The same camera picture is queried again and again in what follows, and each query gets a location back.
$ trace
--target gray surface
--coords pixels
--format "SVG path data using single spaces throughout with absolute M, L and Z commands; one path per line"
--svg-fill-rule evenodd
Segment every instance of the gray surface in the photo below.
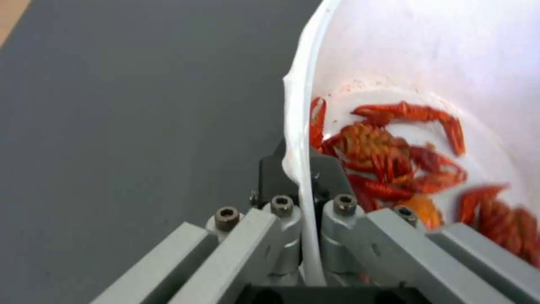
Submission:
M 183 223 L 92 304 L 162 304 L 170 300 L 218 245 L 207 230 Z
M 170 303 L 235 303 L 247 284 L 264 282 L 284 240 L 276 216 L 255 208 L 249 210 Z
M 426 235 L 515 303 L 540 303 L 540 272 L 463 223 Z
M 247 209 L 319 1 L 34 1 L 0 50 L 0 302 L 88 302 Z

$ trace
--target crawfish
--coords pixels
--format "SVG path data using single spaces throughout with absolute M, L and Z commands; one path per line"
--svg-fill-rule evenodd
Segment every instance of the crawfish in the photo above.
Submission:
M 323 152 L 331 155 L 336 155 L 331 151 L 334 148 L 343 153 L 346 168 L 374 172 L 381 182 L 385 179 L 393 182 L 396 172 L 403 175 L 411 171 L 408 144 L 404 139 L 361 122 L 344 127 L 322 146 Z
M 454 154 L 461 156 L 465 153 L 465 141 L 460 120 L 427 105 L 410 104 L 406 101 L 397 104 L 366 104 L 356 107 L 351 114 L 363 116 L 366 121 L 372 121 L 379 126 L 388 124 L 393 119 L 418 122 L 439 121 Z

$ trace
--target cooked crawfish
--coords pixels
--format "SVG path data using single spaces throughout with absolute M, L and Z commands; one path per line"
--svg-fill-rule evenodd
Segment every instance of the cooked crawfish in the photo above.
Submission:
M 493 184 L 467 191 L 461 198 L 459 219 L 471 225 L 475 209 L 480 205 L 478 231 L 540 269 L 538 220 L 522 207 L 511 209 L 497 199 L 497 195 L 508 187 L 508 184 Z
M 406 101 L 397 104 L 367 104 L 356 107 L 351 114 L 363 116 L 368 122 L 379 126 L 388 124 L 394 119 L 418 122 L 439 121 L 454 154 L 461 156 L 465 153 L 465 141 L 460 120 L 427 105 L 410 104 Z
M 433 200 L 426 195 L 415 194 L 406 201 L 400 201 L 396 205 L 402 205 L 410 208 L 416 213 L 426 228 L 437 229 L 444 225 L 441 212 L 437 209 Z
M 348 125 L 322 144 L 323 152 L 331 155 L 335 155 L 331 151 L 334 148 L 345 156 L 345 167 L 374 172 L 381 182 L 385 179 L 392 182 L 396 171 L 410 172 L 407 142 L 378 127 L 363 123 Z
M 467 172 L 446 156 L 425 147 L 409 146 L 404 139 L 369 124 L 348 125 L 322 143 L 325 154 L 338 157 L 336 149 L 346 158 L 344 167 L 373 172 L 379 182 L 399 184 L 412 192 L 433 194 L 467 180 Z M 411 162 L 427 174 L 414 178 Z

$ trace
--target crawfish leg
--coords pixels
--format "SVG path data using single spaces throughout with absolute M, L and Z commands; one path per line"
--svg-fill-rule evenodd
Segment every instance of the crawfish leg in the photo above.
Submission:
M 359 187 L 366 195 L 384 201 L 408 200 L 413 195 L 412 192 L 396 188 L 391 184 L 373 181 L 361 175 L 350 174 L 348 178 L 353 187 Z
M 461 128 L 460 120 L 451 117 L 447 121 L 441 120 L 441 124 L 454 154 L 456 156 L 463 155 L 465 153 L 465 139 L 463 138 L 463 129 Z
M 375 171 L 375 175 L 377 176 L 377 180 L 379 182 L 384 182 L 384 169 L 383 164 L 384 160 L 381 162 L 381 158 L 377 154 L 372 154 L 372 164 L 373 169 Z
M 324 98 L 317 97 L 313 99 L 313 101 L 311 101 L 309 111 L 309 145 L 314 149 L 319 150 L 322 143 L 322 130 L 325 126 L 326 101 Z

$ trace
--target white bucket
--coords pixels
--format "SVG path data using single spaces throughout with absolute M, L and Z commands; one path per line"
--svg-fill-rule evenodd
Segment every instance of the white bucket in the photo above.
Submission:
M 328 102 L 325 137 L 357 118 L 355 106 L 430 104 L 458 116 L 469 173 L 465 186 L 434 196 L 455 220 L 456 195 L 510 182 L 500 195 L 540 214 L 540 2 L 536 0 L 324 0 L 310 19 L 285 82 L 283 168 L 300 186 L 306 283 L 324 285 L 308 159 L 309 103 Z M 442 128 L 389 128 L 411 143 L 452 155 Z

